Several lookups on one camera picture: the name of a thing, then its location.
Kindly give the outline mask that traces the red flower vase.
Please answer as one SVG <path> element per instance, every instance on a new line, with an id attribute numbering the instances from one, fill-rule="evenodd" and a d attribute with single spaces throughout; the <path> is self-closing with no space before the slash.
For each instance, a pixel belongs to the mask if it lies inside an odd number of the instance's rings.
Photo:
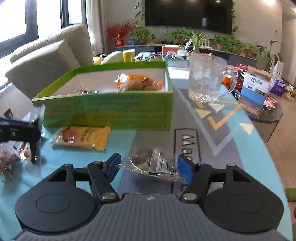
<path id="1" fill-rule="evenodd" d="M 108 42 L 115 41 L 116 47 L 121 47 L 125 45 L 124 37 L 129 35 L 133 30 L 133 20 L 128 19 L 122 24 L 107 25 L 106 33 Z"/>

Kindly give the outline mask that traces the beige sofa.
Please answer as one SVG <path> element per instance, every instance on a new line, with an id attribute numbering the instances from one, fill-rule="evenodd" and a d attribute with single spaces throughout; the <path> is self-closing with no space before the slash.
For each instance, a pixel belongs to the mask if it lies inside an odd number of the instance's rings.
<path id="1" fill-rule="evenodd" d="M 85 24 L 60 29 L 15 49 L 5 77 L 32 99 L 67 72 L 93 65 L 93 51 Z"/>

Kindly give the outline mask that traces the dark round side table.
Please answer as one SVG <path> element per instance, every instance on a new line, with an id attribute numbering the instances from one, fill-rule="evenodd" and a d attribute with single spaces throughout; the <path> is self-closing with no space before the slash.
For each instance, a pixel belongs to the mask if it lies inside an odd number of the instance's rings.
<path id="1" fill-rule="evenodd" d="M 269 110 L 267 107 L 263 106 L 259 116 L 247 113 L 265 143 L 269 141 L 283 117 L 283 110 L 275 96 L 268 96 L 267 98 L 275 103 L 275 109 Z"/>

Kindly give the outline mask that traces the clear barcode snack packet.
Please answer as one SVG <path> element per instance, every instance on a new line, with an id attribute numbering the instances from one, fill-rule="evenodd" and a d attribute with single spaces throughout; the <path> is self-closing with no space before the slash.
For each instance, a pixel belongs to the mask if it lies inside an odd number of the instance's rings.
<path id="1" fill-rule="evenodd" d="M 160 148 L 132 146 L 129 155 L 116 168 L 167 181 L 184 183 L 177 159 Z"/>

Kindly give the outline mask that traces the purple gift bag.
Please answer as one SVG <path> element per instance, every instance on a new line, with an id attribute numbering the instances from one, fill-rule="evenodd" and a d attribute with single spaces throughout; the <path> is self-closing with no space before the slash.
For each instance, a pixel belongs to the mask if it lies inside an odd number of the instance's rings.
<path id="1" fill-rule="evenodd" d="M 270 92 L 279 97 L 282 97 L 285 92 L 285 83 L 281 80 L 276 79 Z"/>

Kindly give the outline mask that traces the wall mounted black television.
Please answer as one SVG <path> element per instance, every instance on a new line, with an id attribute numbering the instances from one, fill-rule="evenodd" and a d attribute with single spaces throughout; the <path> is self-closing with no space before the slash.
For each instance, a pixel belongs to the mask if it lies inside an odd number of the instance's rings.
<path id="1" fill-rule="evenodd" d="M 147 26 L 184 27 L 232 34 L 233 1 L 145 1 Z"/>

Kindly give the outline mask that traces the blue white cardboard box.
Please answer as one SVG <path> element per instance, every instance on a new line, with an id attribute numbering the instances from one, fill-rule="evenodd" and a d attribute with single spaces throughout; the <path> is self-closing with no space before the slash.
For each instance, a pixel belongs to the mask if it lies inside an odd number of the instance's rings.
<path id="1" fill-rule="evenodd" d="M 247 72 L 244 75 L 243 86 L 240 92 L 238 103 L 242 108 L 259 116 L 263 108 L 265 98 L 269 92 L 272 74 L 247 66 Z"/>

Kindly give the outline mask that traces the green cardboard box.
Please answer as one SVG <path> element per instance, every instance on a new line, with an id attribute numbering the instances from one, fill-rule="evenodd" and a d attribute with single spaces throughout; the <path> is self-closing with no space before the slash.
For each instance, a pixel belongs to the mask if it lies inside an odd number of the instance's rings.
<path id="1" fill-rule="evenodd" d="M 145 75 L 162 82 L 160 91 L 119 91 L 121 74 Z M 75 68 L 32 102 L 45 105 L 45 127 L 110 126 L 119 130 L 166 131 L 171 128 L 173 86 L 164 61 L 118 62 Z"/>

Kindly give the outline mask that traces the spider plant in vase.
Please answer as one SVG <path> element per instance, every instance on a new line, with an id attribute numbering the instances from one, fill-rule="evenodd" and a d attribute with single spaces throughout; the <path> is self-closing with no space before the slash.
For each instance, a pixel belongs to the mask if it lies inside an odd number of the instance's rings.
<path id="1" fill-rule="evenodd" d="M 189 30 L 186 35 L 185 50 L 188 53 L 199 53 L 203 43 L 207 40 L 204 32 Z"/>

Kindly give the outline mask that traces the teal plastic basket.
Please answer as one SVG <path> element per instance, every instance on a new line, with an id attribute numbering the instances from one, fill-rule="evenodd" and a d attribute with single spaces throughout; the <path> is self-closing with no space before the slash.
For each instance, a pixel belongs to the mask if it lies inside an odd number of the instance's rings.
<path id="1" fill-rule="evenodd" d="M 171 56 L 168 56 L 168 58 L 164 58 L 163 60 L 166 61 L 168 67 L 171 67 L 171 68 L 180 68 L 180 69 L 189 68 L 189 61 L 187 59 L 179 59 L 179 58 L 172 59 Z"/>

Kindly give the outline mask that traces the yellow sausage snack packet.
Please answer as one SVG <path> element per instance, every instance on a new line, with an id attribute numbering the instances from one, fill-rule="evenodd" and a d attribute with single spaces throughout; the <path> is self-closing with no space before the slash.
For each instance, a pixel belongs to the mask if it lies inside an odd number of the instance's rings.
<path id="1" fill-rule="evenodd" d="M 70 126 L 56 131 L 50 140 L 53 145 L 104 151 L 111 127 Z"/>

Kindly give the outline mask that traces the clear glass mug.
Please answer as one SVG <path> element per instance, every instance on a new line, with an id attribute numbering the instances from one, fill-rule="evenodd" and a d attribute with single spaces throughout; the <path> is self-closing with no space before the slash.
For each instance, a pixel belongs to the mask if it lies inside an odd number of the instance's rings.
<path id="1" fill-rule="evenodd" d="M 226 70 L 227 61 L 211 54 L 189 55 L 189 98 L 201 103 L 214 103 L 219 97 L 229 95 L 236 87 L 237 77 Z M 223 78 L 230 78 L 230 88 L 220 92 Z"/>

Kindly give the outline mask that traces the orange clear pastry packet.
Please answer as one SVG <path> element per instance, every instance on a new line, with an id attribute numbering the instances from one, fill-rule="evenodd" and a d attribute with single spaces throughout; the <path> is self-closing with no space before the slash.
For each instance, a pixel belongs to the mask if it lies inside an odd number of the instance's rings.
<path id="1" fill-rule="evenodd" d="M 156 81 L 145 75 L 124 74 L 115 80 L 118 91 L 161 91 L 163 81 Z"/>

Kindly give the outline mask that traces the orange tissue box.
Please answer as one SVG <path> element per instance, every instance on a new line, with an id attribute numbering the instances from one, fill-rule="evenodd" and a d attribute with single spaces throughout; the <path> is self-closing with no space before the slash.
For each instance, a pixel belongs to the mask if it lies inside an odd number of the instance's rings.
<path id="1" fill-rule="evenodd" d="M 164 57 L 177 54 L 180 49 L 182 49 L 180 45 L 162 45 L 162 54 Z"/>

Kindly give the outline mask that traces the clear packet brown nuts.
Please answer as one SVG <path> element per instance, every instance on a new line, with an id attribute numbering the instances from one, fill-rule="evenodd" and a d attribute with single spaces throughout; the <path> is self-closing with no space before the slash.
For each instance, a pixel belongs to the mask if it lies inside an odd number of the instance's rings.
<path id="1" fill-rule="evenodd" d="M 12 166 L 19 161 L 31 162 L 30 145 L 24 142 L 1 143 L 1 175 L 6 180 L 12 180 L 14 173 Z"/>

